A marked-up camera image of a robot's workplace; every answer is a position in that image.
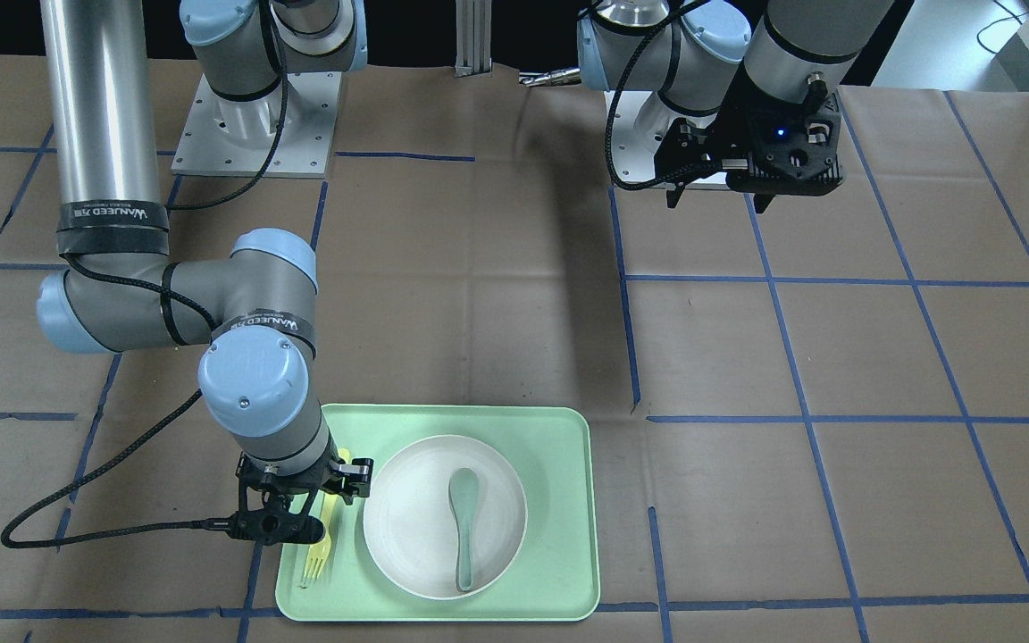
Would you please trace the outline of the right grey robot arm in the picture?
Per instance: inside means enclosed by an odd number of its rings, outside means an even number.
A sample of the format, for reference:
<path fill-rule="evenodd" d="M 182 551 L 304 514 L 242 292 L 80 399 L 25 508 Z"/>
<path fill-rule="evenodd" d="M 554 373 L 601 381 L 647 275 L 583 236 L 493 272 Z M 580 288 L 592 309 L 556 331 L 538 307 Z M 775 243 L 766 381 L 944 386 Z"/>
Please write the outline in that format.
<path fill-rule="evenodd" d="M 146 36 L 138 1 L 45 1 L 54 130 L 63 179 L 58 253 L 42 281 L 42 332 L 66 353 L 206 345 L 196 395 L 241 446 L 239 507 L 188 522 L 260 544 L 317 544 L 320 492 L 367 497 L 372 460 L 348 463 L 312 388 L 314 251 L 257 229 L 228 259 L 168 260 Z"/>

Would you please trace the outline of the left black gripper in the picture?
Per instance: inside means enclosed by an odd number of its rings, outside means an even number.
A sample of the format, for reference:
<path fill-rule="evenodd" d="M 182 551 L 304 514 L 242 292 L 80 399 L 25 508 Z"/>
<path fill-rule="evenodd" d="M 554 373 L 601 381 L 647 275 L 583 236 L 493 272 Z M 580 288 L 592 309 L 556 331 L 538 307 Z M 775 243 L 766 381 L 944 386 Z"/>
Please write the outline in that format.
<path fill-rule="evenodd" d="M 840 102 L 824 77 L 808 77 L 792 103 L 739 76 L 714 121 L 701 128 L 675 118 L 662 139 L 666 207 L 677 207 L 694 180 L 715 174 L 731 191 L 754 197 L 756 214 L 775 197 L 828 195 L 844 183 L 840 134 Z"/>

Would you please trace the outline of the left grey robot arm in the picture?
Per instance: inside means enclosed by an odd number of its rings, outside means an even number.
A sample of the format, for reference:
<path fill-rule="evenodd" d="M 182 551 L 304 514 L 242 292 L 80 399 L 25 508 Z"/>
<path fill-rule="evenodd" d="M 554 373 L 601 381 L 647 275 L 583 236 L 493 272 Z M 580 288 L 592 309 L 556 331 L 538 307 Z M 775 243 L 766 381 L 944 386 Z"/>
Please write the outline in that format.
<path fill-rule="evenodd" d="M 577 16 L 582 84 L 611 97 L 604 160 L 617 188 L 675 207 L 714 176 L 757 213 L 844 183 L 838 88 L 889 1 L 593 1 Z"/>

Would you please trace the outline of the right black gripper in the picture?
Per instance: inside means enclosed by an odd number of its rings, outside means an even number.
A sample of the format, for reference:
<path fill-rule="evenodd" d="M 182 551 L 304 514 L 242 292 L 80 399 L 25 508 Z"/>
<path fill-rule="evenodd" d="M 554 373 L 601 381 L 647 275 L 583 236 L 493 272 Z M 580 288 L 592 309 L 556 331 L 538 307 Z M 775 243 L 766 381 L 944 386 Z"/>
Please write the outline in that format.
<path fill-rule="evenodd" d="M 238 510 L 229 517 L 229 536 L 270 546 L 317 544 L 327 534 L 319 517 L 311 516 L 318 493 L 342 497 L 351 505 L 355 497 L 371 492 L 374 460 L 326 453 L 298 473 L 275 472 L 273 465 L 257 467 L 241 455 L 236 471 L 239 480 Z"/>

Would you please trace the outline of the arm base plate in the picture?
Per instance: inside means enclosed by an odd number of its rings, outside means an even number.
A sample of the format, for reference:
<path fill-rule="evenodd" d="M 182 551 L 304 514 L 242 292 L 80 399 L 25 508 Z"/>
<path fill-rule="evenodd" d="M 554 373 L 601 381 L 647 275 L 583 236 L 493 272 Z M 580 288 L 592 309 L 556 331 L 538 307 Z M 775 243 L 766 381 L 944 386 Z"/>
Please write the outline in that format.
<path fill-rule="evenodd" d="M 655 178 L 654 155 L 675 118 L 657 91 L 625 90 L 612 119 L 614 174 L 624 182 Z"/>
<path fill-rule="evenodd" d="M 330 169 L 344 74 L 290 74 L 286 121 L 269 178 L 323 179 Z M 232 102 L 201 79 L 171 169 L 177 175 L 250 178 L 269 154 L 280 113 L 280 90 Z"/>

